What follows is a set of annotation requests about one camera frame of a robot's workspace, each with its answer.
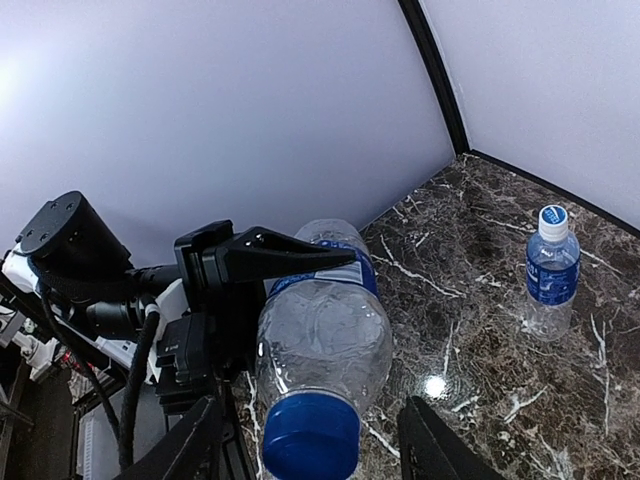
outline blue bottle label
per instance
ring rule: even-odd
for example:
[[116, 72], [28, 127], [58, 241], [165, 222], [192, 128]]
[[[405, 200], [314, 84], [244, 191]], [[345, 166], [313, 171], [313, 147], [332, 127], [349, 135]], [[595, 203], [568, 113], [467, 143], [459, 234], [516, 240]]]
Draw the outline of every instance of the blue bottle label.
[[300, 275], [291, 275], [290, 277], [284, 277], [278, 280], [271, 288], [269, 298], [282, 292], [285, 288], [302, 282], [303, 280], [309, 280], [315, 278], [318, 280], [329, 280], [332, 282], [341, 283], [353, 283], [366, 288], [376, 297], [378, 296], [378, 287], [376, 285], [376, 275], [373, 270], [373, 264], [371, 259], [359, 248], [353, 247], [348, 243], [333, 242], [330, 240], [322, 240], [317, 243], [321, 247], [331, 248], [346, 248], [356, 252], [356, 261], [349, 265], [344, 265], [338, 268], [332, 268], [331, 270], [321, 270], [313, 273], [302, 273]]
[[549, 270], [535, 263], [527, 253], [527, 289], [543, 305], [561, 305], [571, 300], [579, 277], [580, 257], [569, 268]]

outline blue bottle cap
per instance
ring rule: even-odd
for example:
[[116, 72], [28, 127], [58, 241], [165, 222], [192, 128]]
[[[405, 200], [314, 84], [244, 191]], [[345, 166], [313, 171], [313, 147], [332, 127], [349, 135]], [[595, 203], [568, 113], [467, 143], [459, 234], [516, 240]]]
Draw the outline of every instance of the blue bottle cap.
[[298, 393], [267, 417], [262, 458], [280, 480], [344, 480], [358, 465], [360, 418], [344, 400]]
[[548, 205], [540, 210], [538, 232], [547, 242], [560, 242], [569, 235], [569, 215], [560, 205]]

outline white bottle cap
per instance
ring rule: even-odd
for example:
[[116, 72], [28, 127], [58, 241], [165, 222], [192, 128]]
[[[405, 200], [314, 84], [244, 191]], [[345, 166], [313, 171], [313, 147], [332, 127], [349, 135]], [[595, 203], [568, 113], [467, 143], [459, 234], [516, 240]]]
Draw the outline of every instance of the white bottle cap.
[[548, 205], [540, 210], [538, 232], [547, 242], [561, 242], [569, 235], [569, 215], [559, 205]]

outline white veining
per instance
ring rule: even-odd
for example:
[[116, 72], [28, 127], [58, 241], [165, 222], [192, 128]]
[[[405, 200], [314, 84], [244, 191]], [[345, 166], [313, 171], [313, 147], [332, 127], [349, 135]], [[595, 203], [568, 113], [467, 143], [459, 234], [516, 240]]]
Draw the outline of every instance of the white veining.
[[470, 399], [465, 400], [464, 402], [459, 403], [458, 405], [456, 405], [455, 407], [453, 407], [453, 408], [451, 409], [451, 411], [452, 411], [453, 413], [458, 413], [458, 412], [459, 412], [460, 410], [462, 410], [464, 407], [467, 407], [467, 406], [471, 405], [472, 403], [477, 403], [479, 399], [480, 399], [480, 395], [474, 395], [474, 396], [473, 396], [473, 397], [471, 397]]
[[630, 328], [629, 330], [624, 330], [623, 332], [619, 332], [620, 335], [625, 335], [627, 333], [635, 332], [636, 330], [640, 330], [640, 325], [637, 327]]
[[431, 181], [431, 185], [433, 185], [434, 187], [446, 188], [447, 190], [451, 190], [452, 188], [448, 183], [435, 183], [434, 181]]
[[604, 378], [597, 375], [595, 372], [593, 377], [604, 386], [604, 435], [606, 437], [609, 435], [609, 392], [611, 386], [611, 374], [609, 373], [609, 367], [607, 366], [607, 325], [605, 322], [602, 322], [602, 335], [600, 335], [596, 328], [596, 322], [593, 320], [593, 314], [591, 314], [591, 329], [598, 341], [598, 363], [595, 365], [595, 368], [597, 370], [604, 370]]
[[565, 447], [562, 451], [558, 451], [551, 448], [549, 444], [544, 440], [544, 438], [540, 437], [540, 441], [551, 456], [552, 464], [549, 467], [545, 467], [537, 457], [535, 457], [533, 454], [530, 454], [532, 460], [531, 466], [544, 474], [545, 478], [555, 478], [558, 480], [575, 480], [575, 477], [573, 476], [573, 465], [571, 463], [571, 458], [569, 457], [567, 447]]
[[422, 212], [420, 211], [420, 208], [418, 207], [418, 203], [413, 199], [413, 197], [411, 195], [407, 196], [407, 200], [410, 201], [414, 208], [416, 209], [416, 212], [418, 212], [419, 215], [422, 215]]
[[502, 310], [509, 317], [514, 318], [516, 320], [522, 320], [524, 318], [524, 315], [512, 312], [510, 309], [506, 308], [501, 303], [497, 303], [496, 307], [498, 307], [500, 310]]
[[453, 322], [449, 330], [449, 340], [447, 340], [447, 346], [444, 351], [444, 365], [442, 368], [442, 378], [447, 378], [447, 370], [449, 370], [449, 357], [451, 356], [451, 342], [453, 341]]
[[262, 430], [262, 427], [260, 427], [260, 422], [258, 422], [258, 414], [256, 413], [258, 389], [256, 388], [256, 384], [253, 383], [249, 372], [245, 372], [245, 377], [247, 379], [247, 384], [249, 385], [249, 395], [251, 395], [251, 400], [249, 400], [249, 403], [246, 404], [244, 408], [249, 410], [249, 414], [251, 415], [251, 422], [253, 423], [253, 431], [249, 429], [247, 429], [247, 431], [251, 435], [251, 439], [253, 440], [253, 444], [255, 447], [256, 463], [258, 464], [256, 480], [263, 480], [264, 469], [262, 467], [262, 457], [260, 456], [260, 431]]
[[420, 245], [422, 245], [422, 242], [424, 242], [427, 238], [429, 238], [429, 235], [430, 235], [429, 232], [425, 233], [422, 236], [422, 238], [416, 242], [416, 248], [418, 248]]
[[371, 407], [369, 407], [369, 410], [367, 411], [367, 415], [369, 417], [371, 417], [371, 418], [379, 419], [379, 420], [382, 420], [382, 421], [389, 420], [389, 417], [384, 412], [384, 410], [382, 410], [382, 408], [377, 406], [377, 405], [372, 405]]
[[382, 247], [384, 248], [384, 250], [387, 253], [387, 256], [389, 258], [387, 259], [387, 258], [383, 258], [383, 257], [378, 257], [377, 255], [371, 255], [371, 258], [374, 258], [374, 259], [378, 260], [379, 262], [382, 262], [382, 263], [385, 263], [385, 264], [387, 264], [389, 266], [397, 268], [398, 270], [400, 270], [404, 275], [406, 275], [409, 278], [417, 278], [417, 279], [421, 280], [422, 282], [424, 282], [427, 285], [431, 286], [431, 288], [433, 288], [437, 292], [441, 293], [442, 295], [445, 295], [445, 296], [451, 297], [451, 298], [460, 298], [460, 297], [466, 298], [467, 295], [465, 293], [460, 292], [460, 291], [456, 290], [455, 288], [447, 287], [447, 289], [445, 290], [444, 288], [441, 288], [438, 285], [436, 285], [433, 282], [433, 280], [429, 280], [424, 275], [420, 275], [419, 273], [415, 273], [415, 272], [412, 272], [410, 270], [407, 270], [400, 262], [398, 262], [395, 259], [395, 257], [391, 253], [391, 250], [389, 250], [389, 247], [387, 247], [387, 244], [384, 241], [384, 237], [380, 236], [380, 240], [382, 242]]
[[611, 264], [607, 263], [605, 260], [601, 259], [600, 257], [596, 257], [593, 253], [589, 253], [584, 249], [580, 249], [580, 253], [582, 253], [583, 255], [586, 255], [587, 257], [589, 257], [591, 260], [595, 260], [598, 263], [601, 263], [602, 265], [604, 265], [605, 267], [607, 267], [609, 270], [612, 270], [614, 272], [616, 272], [618, 275], [623, 275], [623, 273], [618, 270], [616, 267], [612, 266]]
[[513, 403], [513, 408], [511, 408], [511, 411], [507, 414], [506, 417], [504, 417], [504, 423], [509, 424], [513, 422], [513, 419], [516, 418], [520, 410], [522, 410], [524, 407], [531, 405], [538, 398], [540, 398], [540, 395], [542, 395], [546, 389], [547, 387], [544, 387], [542, 390], [536, 393], [533, 397], [523, 402], [521, 402], [520, 399], [518, 398], [518, 394], [514, 393], [513, 395], [511, 395], [511, 403]]
[[497, 282], [496, 277], [493, 276], [493, 273], [485, 273], [484, 275], [480, 275], [478, 278], [476, 278], [475, 281], [481, 283], [482, 285], [490, 285], [492, 287], [502, 288], [502, 282]]
[[373, 435], [375, 439], [378, 440], [382, 444], [382, 446], [389, 451], [391, 455], [393, 455], [396, 458], [400, 458], [400, 451], [397, 448], [395, 448], [393, 445], [391, 445], [391, 443], [389, 443], [389, 441], [386, 438], [384, 438], [380, 432], [376, 431], [367, 422], [363, 421], [362, 423], [364, 424], [365, 427], [367, 427], [367, 430], [369, 430], [369, 433]]
[[409, 221], [409, 220], [407, 220], [407, 218], [402, 213], [400, 213], [400, 210], [398, 210], [395, 206], [392, 207], [392, 208], [393, 208], [393, 211], [398, 214], [398, 216], [402, 220], [402, 223], [407, 223]]
[[535, 228], [519, 227], [517, 225], [513, 225], [512, 223], [499, 222], [498, 220], [494, 220], [493, 218], [489, 218], [489, 217], [480, 216], [480, 218], [486, 222], [495, 223], [496, 225], [500, 225], [501, 227], [510, 228], [511, 230], [517, 230], [519, 232], [535, 233], [536, 231]]

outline black frame edge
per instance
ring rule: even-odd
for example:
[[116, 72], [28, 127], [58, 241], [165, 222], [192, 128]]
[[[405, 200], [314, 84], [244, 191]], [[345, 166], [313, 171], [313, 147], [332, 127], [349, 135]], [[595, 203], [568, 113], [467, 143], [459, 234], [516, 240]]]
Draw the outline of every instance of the black frame edge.
[[605, 220], [608, 220], [609, 222], [613, 223], [615, 226], [621, 228], [628, 234], [633, 235], [636, 238], [640, 238], [640, 230], [634, 227], [633, 225], [630, 225], [624, 220], [616, 217], [615, 215], [612, 215], [606, 210], [603, 210], [602, 208], [594, 205], [591, 202], [588, 202], [587, 200], [575, 195], [574, 193], [571, 193], [568, 190], [565, 190], [564, 188], [558, 187], [557, 185], [554, 185], [553, 183], [548, 182], [547, 180], [537, 177], [536, 175], [533, 175], [532, 173], [522, 170], [521, 168], [514, 167], [513, 165], [503, 160], [500, 160], [498, 158], [492, 157], [491, 155], [488, 155], [484, 152], [480, 152], [478, 150], [471, 150], [467, 153], [469, 153], [470, 155], [475, 155], [476, 157], [479, 157], [482, 160], [485, 160], [489, 163], [492, 163], [506, 170], [509, 170], [510, 172], [513, 172], [523, 178], [526, 178], [527, 180], [531, 180], [532, 182], [537, 183], [538, 185], [544, 188], [547, 188], [552, 192], [567, 198], [573, 203], [580, 205], [581, 207], [595, 213], [596, 215], [603, 217]]
[[449, 76], [444, 68], [435, 37], [422, 11], [420, 2], [418, 0], [398, 0], [398, 3], [402, 8], [424, 65], [427, 68], [427, 73], [442, 110], [442, 116], [449, 131], [453, 149], [456, 155], [467, 153], [469, 151], [469, 140], [467, 139], [467, 132], [462, 122], [458, 103], [451, 88]]

